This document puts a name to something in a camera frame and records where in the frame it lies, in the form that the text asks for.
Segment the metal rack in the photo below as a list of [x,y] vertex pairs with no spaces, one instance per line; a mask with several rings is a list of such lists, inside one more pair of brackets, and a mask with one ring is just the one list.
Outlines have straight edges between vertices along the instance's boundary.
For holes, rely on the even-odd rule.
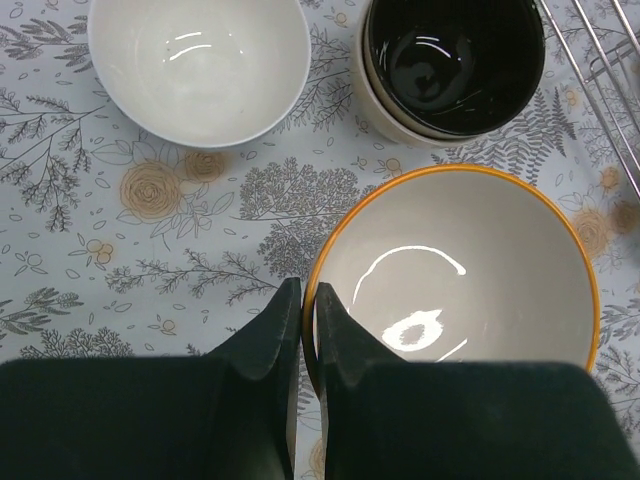
[[594,58],[584,62],[584,68],[588,69],[585,74],[570,46],[570,35],[575,33],[575,29],[564,32],[558,20],[559,15],[553,14],[549,7],[549,0],[538,1],[584,89],[593,113],[640,199],[640,77],[634,78],[631,71],[640,61],[638,33],[634,32],[621,1],[606,0],[607,5],[600,5],[601,10],[607,8],[615,12],[621,33],[619,42],[613,48],[606,49],[601,35],[598,35],[602,29],[589,17],[585,8],[588,0],[566,0],[565,13],[580,20],[591,42]]

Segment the metal wire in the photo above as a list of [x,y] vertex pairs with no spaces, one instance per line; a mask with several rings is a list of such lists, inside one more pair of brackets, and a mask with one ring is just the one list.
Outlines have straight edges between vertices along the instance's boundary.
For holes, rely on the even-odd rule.
[[[579,18],[584,25],[597,53],[597,56],[587,65],[589,74],[584,75],[557,19],[551,13],[547,0],[538,1],[584,89],[593,113],[602,125],[631,186],[640,199],[640,151],[638,150],[640,147],[640,100],[638,99],[640,80],[633,79],[630,72],[632,62],[640,60],[638,34],[633,31],[620,1],[608,0],[624,30],[625,38],[614,48],[605,50],[596,34],[597,27],[591,22],[583,6],[583,3],[588,0],[567,1],[571,4],[569,8],[575,11],[575,17]],[[595,85],[600,98],[594,95],[592,85]]]

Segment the stacked bowl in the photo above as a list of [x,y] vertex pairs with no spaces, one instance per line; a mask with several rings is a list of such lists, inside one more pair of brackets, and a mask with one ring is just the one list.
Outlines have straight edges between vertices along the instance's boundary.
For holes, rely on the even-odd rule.
[[522,112],[544,68],[533,0],[371,0],[356,32],[353,85],[384,136],[447,148]]

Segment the floral tablecloth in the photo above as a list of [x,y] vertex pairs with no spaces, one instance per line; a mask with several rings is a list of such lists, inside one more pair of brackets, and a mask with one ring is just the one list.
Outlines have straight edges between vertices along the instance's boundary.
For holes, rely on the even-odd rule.
[[[549,34],[524,114],[475,144],[425,152],[379,136],[353,97],[362,1],[301,3],[313,62],[294,111],[244,148],[199,158],[110,101],[87,47],[88,0],[2,2],[0,360],[199,355],[253,318],[281,279],[306,277],[328,232],[374,186],[477,163],[536,185],[577,228],[602,301],[594,375],[640,454],[640,212],[557,40]],[[586,61],[593,49],[569,3],[550,4]],[[617,42],[607,1],[589,7],[598,35]],[[297,476],[319,479],[320,414],[304,367],[299,393]]]

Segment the white bowl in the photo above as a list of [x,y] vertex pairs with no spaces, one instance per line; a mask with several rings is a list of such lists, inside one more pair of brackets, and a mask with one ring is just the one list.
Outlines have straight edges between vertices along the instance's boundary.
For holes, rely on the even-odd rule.
[[599,333],[595,275],[547,198],[497,170],[416,170],[363,199],[311,273],[303,344],[316,376],[314,298],[411,361],[558,361],[590,369]]
[[127,116],[202,149],[273,129],[300,96],[311,60],[297,0],[93,0],[89,48]]
[[392,142],[411,145],[416,148],[451,148],[466,145],[476,140],[478,137],[468,137],[460,140],[430,138],[407,128],[387,111],[380,99],[378,99],[371,81],[367,77],[365,67],[363,38],[370,4],[371,0],[368,0],[362,11],[356,31],[356,45],[351,60],[351,83],[362,113],[367,117],[373,128]]

